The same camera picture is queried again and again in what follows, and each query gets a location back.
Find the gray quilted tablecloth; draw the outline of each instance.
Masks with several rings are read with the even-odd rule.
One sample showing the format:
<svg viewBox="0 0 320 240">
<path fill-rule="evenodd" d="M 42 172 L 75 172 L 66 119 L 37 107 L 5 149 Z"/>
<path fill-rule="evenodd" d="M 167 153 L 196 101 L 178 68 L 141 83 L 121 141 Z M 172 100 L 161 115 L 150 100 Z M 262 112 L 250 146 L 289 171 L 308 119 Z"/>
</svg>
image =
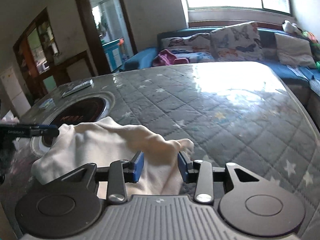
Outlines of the gray quilted tablecloth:
<svg viewBox="0 0 320 240">
<path fill-rule="evenodd" d="M 65 104 L 70 99 L 61 94 L 80 82 L 57 88 L 22 120 L 43 122 L 49 113 L 37 107 L 48 97 L 57 107 Z M 94 78 L 90 89 L 114 94 L 110 116 L 119 124 L 142 124 L 165 139 L 189 138 L 195 144 L 193 159 L 222 167 L 238 163 L 294 193 L 306 208 L 299 236 L 320 239 L 320 135 L 267 66 L 226 62 L 155 67 Z M 85 93 L 88 89 L 77 92 Z M 16 153 L 12 174 L 0 188 L 7 190 L 0 196 L 12 224 L 14 203 L 25 194 L 36 159 L 27 144 Z M 192 189 L 184 185 L 181 193 L 192 194 Z"/>
</svg>

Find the sofa backrest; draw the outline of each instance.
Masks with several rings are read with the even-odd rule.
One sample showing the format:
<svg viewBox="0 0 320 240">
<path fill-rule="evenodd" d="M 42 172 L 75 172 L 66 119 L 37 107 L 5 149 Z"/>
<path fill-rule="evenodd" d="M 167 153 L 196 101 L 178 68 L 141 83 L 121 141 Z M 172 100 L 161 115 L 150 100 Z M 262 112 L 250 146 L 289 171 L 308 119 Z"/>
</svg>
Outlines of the sofa backrest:
<svg viewBox="0 0 320 240">
<path fill-rule="evenodd" d="M 189 28 L 174 32 L 166 32 L 166 33 L 160 33 L 157 36 L 158 41 L 158 50 L 161 51 L 162 48 L 162 42 L 161 40 L 164 38 L 170 38 L 170 37 L 187 37 L 191 36 L 193 34 L 197 33 L 210 33 L 213 30 L 219 29 L 222 27 L 202 27 L 202 28 Z M 287 34 L 284 31 L 278 31 L 278 30 L 271 30 L 271 29 L 264 29 L 264 28 L 258 28 L 259 35 L 261 39 L 261 44 L 263 48 L 269 48 L 269 49 L 276 49 L 276 38 L 274 33 L 281 33 L 281 34 Z"/>
</svg>

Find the blue sofa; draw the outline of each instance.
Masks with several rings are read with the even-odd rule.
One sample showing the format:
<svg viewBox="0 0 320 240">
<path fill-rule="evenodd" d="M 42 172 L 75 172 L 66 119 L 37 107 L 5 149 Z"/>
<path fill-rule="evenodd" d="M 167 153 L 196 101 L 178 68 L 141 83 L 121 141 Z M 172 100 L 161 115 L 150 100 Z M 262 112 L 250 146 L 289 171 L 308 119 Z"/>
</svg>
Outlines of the blue sofa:
<svg viewBox="0 0 320 240">
<path fill-rule="evenodd" d="M 149 68 L 152 65 L 152 60 L 158 55 L 158 53 L 163 49 L 161 40 L 170 37 L 187 37 L 196 33 L 210 33 L 219 27 L 203 27 L 203 28 L 189 28 L 179 31 L 160 33 L 157 36 L 157 47 L 147 48 L 138 54 L 131 57 L 124 63 L 122 71 Z M 283 31 L 271 30 L 258 28 L 259 35 L 261 39 L 261 44 L 264 50 L 265 60 L 260 61 L 267 66 L 269 66 L 281 79 L 282 81 L 291 89 L 291 91 L 296 95 L 303 106 L 307 106 L 310 97 L 310 87 L 308 79 L 304 77 L 297 76 L 292 72 L 286 65 L 282 65 L 279 62 L 279 58 L 276 54 L 276 38 L 274 33 L 286 34 Z M 300 67 L 303 73 L 307 73 L 306 77 L 312 77 L 312 75 L 318 75 L 320 78 L 320 73 L 318 70 L 309 70 L 306 67 Z"/>
</svg>

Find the pink cloth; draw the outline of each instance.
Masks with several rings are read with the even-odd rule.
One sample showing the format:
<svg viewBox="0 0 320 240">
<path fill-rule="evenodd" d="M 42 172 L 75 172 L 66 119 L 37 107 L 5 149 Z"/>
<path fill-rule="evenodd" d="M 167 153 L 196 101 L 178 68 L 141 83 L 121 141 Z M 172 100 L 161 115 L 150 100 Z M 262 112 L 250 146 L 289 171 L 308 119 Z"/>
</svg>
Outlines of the pink cloth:
<svg viewBox="0 0 320 240">
<path fill-rule="evenodd" d="M 172 54 L 167 49 L 164 49 L 152 61 L 152 66 L 158 67 L 158 66 L 169 66 L 169 65 L 176 65 L 176 64 L 188 64 L 188 63 L 189 63 L 188 59 L 177 58 L 176 55 Z"/>
</svg>

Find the sofa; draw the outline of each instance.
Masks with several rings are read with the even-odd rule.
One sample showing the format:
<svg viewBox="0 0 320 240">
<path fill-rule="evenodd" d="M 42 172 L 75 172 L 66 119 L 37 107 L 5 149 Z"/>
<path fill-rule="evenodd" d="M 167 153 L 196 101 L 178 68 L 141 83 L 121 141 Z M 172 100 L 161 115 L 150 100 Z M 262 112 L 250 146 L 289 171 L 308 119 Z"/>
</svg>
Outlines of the sofa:
<svg viewBox="0 0 320 240">
<path fill-rule="evenodd" d="M 221 27 L 189 28 L 179 31 L 160 33 L 157 35 L 157 47 L 146 48 L 145 50 L 134 55 L 124 63 L 122 69 L 123 71 L 129 71 L 151 67 L 153 59 L 163 49 L 162 39 L 170 37 L 187 37 L 197 33 L 210 33 L 211 31 L 220 28 Z M 309 99 L 311 95 L 313 95 L 313 100 L 319 103 L 318 109 L 320 111 L 320 100 L 316 100 L 318 98 L 314 98 L 314 92 L 311 91 L 309 85 L 309 80 L 311 80 L 312 78 L 317 77 L 320 79 L 320 72 L 317 69 L 299 67 L 299 70 L 303 73 L 303 75 L 299 76 L 295 74 L 290 68 L 288 68 L 287 65 L 283 65 L 279 62 L 279 58 L 276 52 L 277 44 L 275 33 L 280 33 L 284 35 L 289 34 L 285 33 L 284 31 L 271 30 L 265 28 L 258 28 L 258 31 L 264 55 L 264 59 L 258 62 L 269 66 L 291 89 L 291 91 L 295 94 L 295 96 L 299 99 L 299 101 L 307 110 L 309 110 L 308 105 L 310 105 Z M 315 110 L 313 109 L 315 104 L 316 103 L 313 103 L 309 106 L 310 112 L 315 112 Z"/>
</svg>

